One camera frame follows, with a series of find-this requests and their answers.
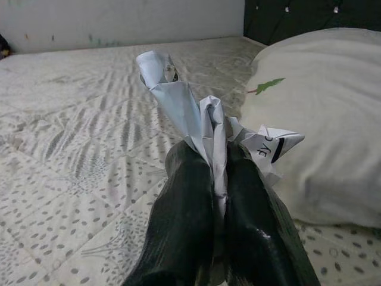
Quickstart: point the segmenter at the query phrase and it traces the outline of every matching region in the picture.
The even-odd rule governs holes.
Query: black plastic
[[[318,286],[293,221],[254,162],[228,145],[225,216],[229,286]]]
[[[185,142],[167,155],[140,259],[123,286],[207,285],[213,256],[213,178]]]

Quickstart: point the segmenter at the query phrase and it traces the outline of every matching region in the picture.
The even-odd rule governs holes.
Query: tufted headboard
[[[333,27],[381,31],[381,0],[246,0],[244,35],[266,45]]]

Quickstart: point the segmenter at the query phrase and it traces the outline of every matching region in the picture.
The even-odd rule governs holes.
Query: crumpled paper
[[[247,148],[267,184],[272,186],[281,178],[273,163],[301,142],[304,135],[264,125],[258,132],[244,128],[237,118],[225,117],[222,102],[211,95],[197,104],[191,87],[179,79],[168,54],[149,51],[139,55],[136,62],[143,83],[172,124],[211,167],[221,217],[225,214],[227,198],[227,141]]]

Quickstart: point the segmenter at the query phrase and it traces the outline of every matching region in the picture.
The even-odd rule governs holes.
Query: patterned bedsheet
[[[140,82],[135,57],[150,49],[171,54],[198,100],[217,96],[239,116],[262,46],[224,38],[0,61],[0,285],[116,286],[131,271],[181,140]],[[377,233],[296,224],[325,285],[381,281]]]

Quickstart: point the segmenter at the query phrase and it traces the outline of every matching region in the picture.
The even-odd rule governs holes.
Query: mattress
[[[245,38],[15,55],[0,61],[0,285],[120,285],[181,140],[135,57],[169,52],[200,100],[238,116]],[[381,233],[295,222],[324,285],[381,285]]]

